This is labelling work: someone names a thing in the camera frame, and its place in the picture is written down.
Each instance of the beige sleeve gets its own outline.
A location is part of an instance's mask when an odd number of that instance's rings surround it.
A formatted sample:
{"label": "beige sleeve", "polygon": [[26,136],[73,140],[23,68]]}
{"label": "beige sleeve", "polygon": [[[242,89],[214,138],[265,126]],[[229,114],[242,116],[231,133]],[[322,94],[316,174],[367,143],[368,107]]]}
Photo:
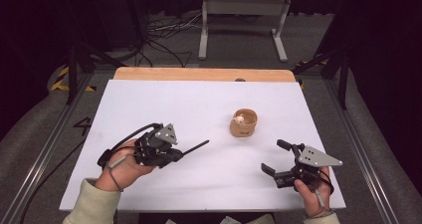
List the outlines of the beige sleeve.
{"label": "beige sleeve", "polygon": [[306,219],[304,220],[304,224],[339,224],[337,214],[332,213],[326,217],[320,217],[315,219]]}
{"label": "beige sleeve", "polygon": [[120,200],[120,192],[106,192],[92,186],[94,179],[84,179],[74,210],[63,221],[64,224],[106,224],[112,217]]}

